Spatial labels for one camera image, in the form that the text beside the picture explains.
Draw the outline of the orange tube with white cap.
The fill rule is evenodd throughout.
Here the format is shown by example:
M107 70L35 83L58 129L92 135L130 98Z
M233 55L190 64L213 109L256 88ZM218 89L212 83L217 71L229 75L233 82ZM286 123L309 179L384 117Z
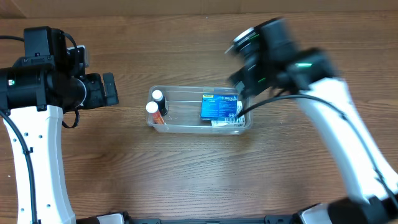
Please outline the orange tube with white cap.
M165 121L159 111L159 106L156 102L150 101L146 104L146 111L152 116L154 123L165 124Z

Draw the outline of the dark bottle with white cap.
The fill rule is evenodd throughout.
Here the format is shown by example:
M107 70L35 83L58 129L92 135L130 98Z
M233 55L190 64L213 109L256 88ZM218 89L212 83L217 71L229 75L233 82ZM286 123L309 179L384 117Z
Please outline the dark bottle with white cap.
M157 103L161 115L165 116L169 110L165 95L160 90L154 90L152 92L152 98Z

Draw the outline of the white and blue box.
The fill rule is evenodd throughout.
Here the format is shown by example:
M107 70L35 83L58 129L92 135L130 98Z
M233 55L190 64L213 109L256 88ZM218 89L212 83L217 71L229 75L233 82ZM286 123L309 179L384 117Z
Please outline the white and blue box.
M237 102L236 114L239 114L243 110L242 101ZM244 116L241 116L234 121L211 121L213 127L233 127L240 128L246 125L246 120Z

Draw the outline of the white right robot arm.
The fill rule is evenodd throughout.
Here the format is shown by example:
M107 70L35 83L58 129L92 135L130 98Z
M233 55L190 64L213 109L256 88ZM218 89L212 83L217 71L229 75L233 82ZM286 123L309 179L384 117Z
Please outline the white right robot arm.
M348 84L321 49L299 49L284 20L274 18L239 34L229 51L243 66L229 77L244 98L268 88L293 99L318 129L338 166L347 196L292 215L292 223L388 223L397 219L397 173L356 109Z

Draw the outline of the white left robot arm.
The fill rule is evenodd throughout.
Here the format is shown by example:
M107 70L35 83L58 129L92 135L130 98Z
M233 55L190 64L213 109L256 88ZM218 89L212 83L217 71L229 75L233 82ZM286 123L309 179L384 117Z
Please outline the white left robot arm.
M86 73L88 53L70 34L24 30L25 54L1 70L1 117L14 158L19 223L76 223L62 158L63 116L118 104L112 73Z

